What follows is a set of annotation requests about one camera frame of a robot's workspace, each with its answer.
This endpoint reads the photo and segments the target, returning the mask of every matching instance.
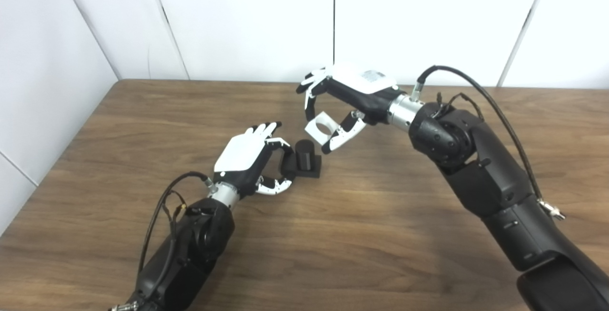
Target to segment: black robotic forearm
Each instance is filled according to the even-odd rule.
[[[139,272],[127,303],[114,309],[184,311],[203,287],[234,230],[232,213],[221,201],[205,198],[193,203],[177,223],[174,255],[169,257],[172,239],[168,236]],[[157,285],[164,268],[165,277]]]
[[[487,123],[453,107],[438,117],[439,108],[420,108],[408,129],[411,142],[525,272],[517,286],[527,305],[534,311],[609,310],[609,278],[555,226],[526,172]]]

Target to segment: black cable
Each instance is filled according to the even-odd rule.
[[[439,117],[443,116],[444,113],[446,111],[448,111],[448,108],[452,105],[452,103],[455,101],[455,99],[457,99],[459,97],[461,97],[461,98],[465,99],[465,101],[469,102],[472,105],[472,107],[474,107],[474,109],[476,110],[476,113],[478,114],[478,118],[480,118],[482,121],[484,120],[484,115],[482,114],[482,110],[480,109],[480,107],[476,104],[476,102],[474,102],[473,99],[471,99],[468,95],[464,94],[463,92],[459,92],[458,94],[452,96],[452,98],[446,104],[442,103],[442,93],[438,92],[438,96],[437,96],[436,100],[437,100],[440,108],[438,109],[437,112],[435,112],[432,115],[432,117],[439,118]]]
[[[173,192],[180,197],[180,200],[183,200],[183,198],[181,198],[181,195],[178,192],[175,192],[175,191],[173,191]],[[167,205],[163,204],[163,206],[162,206],[163,211],[165,211],[165,213],[167,214],[167,217],[169,218],[169,231],[171,234],[170,235],[171,237],[169,239],[169,252],[167,253],[167,258],[165,259],[165,264],[163,265],[161,274],[159,274],[157,281],[155,281],[154,285],[152,285],[152,289],[150,289],[150,293],[148,293],[148,296],[146,296],[144,298],[144,304],[146,302],[148,302],[150,300],[150,298],[152,298],[152,296],[154,296],[154,293],[157,291],[158,287],[161,285],[161,282],[163,282],[163,279],[165,279],[165,277],[169,273],[169,268],[171,267],[171,262],[173,261],[174,255],[176,254],[176,242],[178,240],[178,236],[176,233],[176,224],[177,224],[178,215],[180,214],[180,211],[182,209],[185,209],[186,207],[187,207],[186,203],[182,203],[179,207],[176,207],[176,210],[174,211],[174,215],[171,216],[169,214],[169,209],[167,208]]]
[[[431,73],[433,73],[437,70],[448,71],[448,72],[454,73],[455,75],[462,77],[468,83],[470,83],[488,101],[488,103],[491,105],[491,107],[493,107],[493,110],[495,111],[495,113],[497,114],[499,119],[501,120],[501,123],[503,123],[505,129],[507,130],[507,133],[510,134],[511,140],[514,142],[514,145],[516,145],[516,149],[518,150],[518,154],[520,155],[520,160],[522,160],[524,169],[526,170],[527,175],[529,176],[529,181],[531,183],[531,186],[533,187],[533,191],[535,192],[535,195],[537,196],[537,198],[539,198],[539,200],[542,200],[543,198],[541,196],[541,191],[539,190],[539,186],[537,185],[537,180],[535,179],[535,175],[533,174],[533,169],[531,168],[529,158],[527,157],[526,153],[524,152],[524,148],[522,148],[522,144],[520,143],[520,140],[518,140],[518,136],[516,136],[516,132],[511,127],[509,121],[507,120],[507,118],[505,117],[503,112],[501,111],[501,108],[499,107],[499,105],[497,105],[496,101],[494,101],[493,97],[491,97],[491,95],[489,95],[489,93],[483,87],[481,87],[480,84],[476,83],[476,81],[474,79],[472,79],[470,76],[457,70],[456,68],[451,68],[449,66],[432,66],[431,68],[428,68],[423,73],[421,73],[419,78],[417,78],[417,83],[419,83],[421,85],[425,84],[425,79],[427,79],[427,77]]]
[[[182,204],[186,204],[186,201],[184,200],[182,195],[179,194],[176,190],[171,190],[171,192],[169,192],[169,196],[171,196],[172,194],[176,194],[178,196],[178,198],[180,198],[180,201],[182,202]]]
[[[144,244],[142,245],[142,253],[139,256],[138,275],[139,275],[139,272],[141,272],[144,269],[144,261],[146,261],[146,252],[148,251],[148,244],[150,242],[150,236],[152,235],[152,229],[154,229],[154,224],[157,220],[158,213],[161,211],[161,207],[162,207],[161,205],[165,204],[165,201],[167,200],[167,197],[171,194],[171,191],[173,190],[174,186],[176,186],[178,183],[180,183],[180,181],[182,181],[183,179],[185,179],[187,177],[198,177],[202,181],[207,180],[207,175],[205,175],[201,172],[194,172],[194,171],[187,172],[187,173],[180,175],[176,179],[174,179],[174,181],[172,181],[167,186],[167,188],[165,189],[163,194],[161,194],[161,197],[159,198],[158,203],[157,203],[157,207],[155,208],[154,213],[152,214],[152,219],[150,220],[150,224],[148,224],[148,230],[146,230],[146,236],[144,237]]]
[[[173,188],[174,186],[176,186],[178,183],[180,183],[180,181],[182,181],[183,179],[190,177],[190,176],[195,176],[195,177],[199,177],[202,181],[206,181],[207,180],[207,175],[201,173],[201,172],[188,172],[188,173],[184,173],[182,175],[180,175],[179,177],[177,177],[176,179],[174,179],[174,181],[172,181],[170,183],[169,186],[167,186],[167,188],[165,189],[165,191],[163,192],[163,194],[161,195],[161,197],[159,198],[157,207],[152,215],[152,220],[150,220],[150,225],[148,225],[148,231],[146,231],[146,237],[144,238],[144,245],[142,248],[142,254],[140,256],[140,262],[139,262],[139,268],[138,268],[138,274],[139,272],[141,272],[143,270],[144,267],[144,261],[146,259],[146,252],[148,249],[148,243],[150,242],[150,236],[152,234],[152,229],[154,229],[154,224],[158,218],[158,212],[159,210],[162,208],[163,211],[165,211],[165,214],[167,214],[167,217],[169,218],[169,230],[170,230],[170,239],[169,239],[169,252],[167,253],[167,257],[165,259],[165,265],[163,265],[163,269],[161,270],[161,274],[159,274],[159,277],[157,278],[157,281],[155,281],[154,285],[152,285],[152,289],[150,289],[150,292],[148,293],[148,295],[144,298],[144,303],[148,302],[150,300],[150,298],[152,298],[152,296],[154,296],[155,292],[157,291],[158,287],[161,285],[161,282],[163,282],[163,279],[165,279],[165,277],[167,276],[167,274],[169,273],[169,268],[171,267],[171,262],[174,259],[174,255],[176,252],[176,241],[177,241],[177,234],[176,234],[176,224],[177,224],[177,218],[178,215],[180,214],[180,211],[182,209],[185,209],[187,207],[187,204],[184,200],[184,198],[181,196],[181,194],[177,191],[174,191]],[[174,211],[174,215],[170,215],[169,213],[169,209],[167,208],[167,205],[165,204],[167,201],[167,197],[171,196],[172,194],[176,194],[178,196],[178,198],[180,198],[181,201],[181,205],[179,205],[178,207],[176,207],[176,210]]]

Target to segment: white wall panel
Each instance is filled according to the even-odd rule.
[[[540,0],[504,86],[609,88],[609,0]]]
[[[121,78],[188,79],[158,0],[76,2]]]
[[[0,206],[0,235],[2,235],[36,186],[1,155],[0,185],[2,185],[2,205]]]
[[[161,0],[191,79],[302,81],[332,62],[333,0]]]
[[[534,0],[336,0],[335,59],[413,84],[432,65],[494,86]],[[466,84],[438,72],[429,84]]]
[[[72,0],[0,0],[0,151],[33,181],[115,81]]]

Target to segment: wooden table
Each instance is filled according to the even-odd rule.
[[[124,302],[166,185],[188,170],[211,173],[228,140],[250,125],[281,120],[277,136],[291,144],[307,137],[294,89],[117,83],[0,238],[0,309],[99,311]],[[428,87],[423,98],[438,90],[475,97],[515,153],[482,97]],[[609,91],[490,92],[546,200],[568,215],[561,230],[609,272]],[[317,110],[335,119],[350,110],[319,99]],[[241,201],[226,253],[190,310],[526,310],[519,274],[405,133],[369,126],[323,160],[321,179]],[[189,201],[204,191],[195,179],[178,188]],[[167,228],[157,226],[151,248]]]

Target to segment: robotic arm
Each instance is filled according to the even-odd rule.
[[[532,177],[527,176],[497,138],[474,103],[478,116],[455,109],[451,103],[423,103],[419,95],[425,79],[435,70],[457,73],[468,80],[489,102],[492,98],[470,77],[453,68],[434,66],[417,80],[412,94],[380,72],[357,71],[335,65],[306,76],[296,92],[306,93],[306,131],[326,154],[353,138],[367,124],[384,123],[407,132],[415,150],[435,163],[461,204],[479,217],[514,268],[524,272],[517,287],[533,311],[609,311],[609,278],[577,246],[567,239],[552,218],[565,217],[543,201]],[[315,116],[314,102],[328,92],[355,108],[338,124],[324,112]],[[505,116],[496,107],[502,121]],[[321,133],[317,124],[333,132]],[[473,155],[477,157],[467,163]],[[521,152],[524,164],[528,161]]]
[[[290,145],[271,135],[281,123],[253,126],[233,137],[214,168],[213,181],[199,172],[181,175],[161,196],[148,227],[139,263],[135,290],[123,305],[111,311],[183,311],[204,285],[224,252],[235,230],[232,210],[237,203],[254,193],[279,194],[290,187],[295,175],[286,173],[280,179],[261,175],[274,150],[293,153]],[[165,206],[173,187],[186,177],[198,177],[209,188],[206,198],[182,204],[171,216]],[[147,244],[160,209],[170,218],[171,233],[144,266]],[[178,214],[183,211],[179,222]]]

